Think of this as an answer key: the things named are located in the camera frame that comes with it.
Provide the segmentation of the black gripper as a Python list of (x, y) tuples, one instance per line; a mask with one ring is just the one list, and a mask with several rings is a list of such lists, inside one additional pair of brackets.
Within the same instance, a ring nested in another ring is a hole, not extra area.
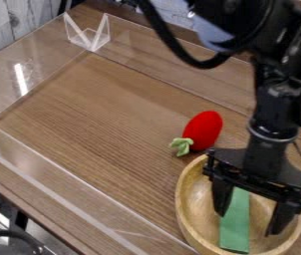
[(212, 148), (202, 174), (212, 181), (214, 211), (224, 216), (236, 187), (276, 201), (265, 235), (278, 235), (295, 216), (301, 213), (301, 170), (283, 158), (272, 176), (244, 167), (244, 148)]

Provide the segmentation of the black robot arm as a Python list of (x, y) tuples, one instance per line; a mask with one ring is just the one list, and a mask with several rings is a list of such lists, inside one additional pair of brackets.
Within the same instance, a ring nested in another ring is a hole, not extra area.
[(233, 188), (276, 201), (266, 233), (301, 213), (301, 170), (287, 156), (301, 128), (301, 7), (295, 0), (192, 0), (201, 41), (225, 60), (252, 54), (256, 107), (245, 148), (208, 153), (214, 210), (229, 209)]

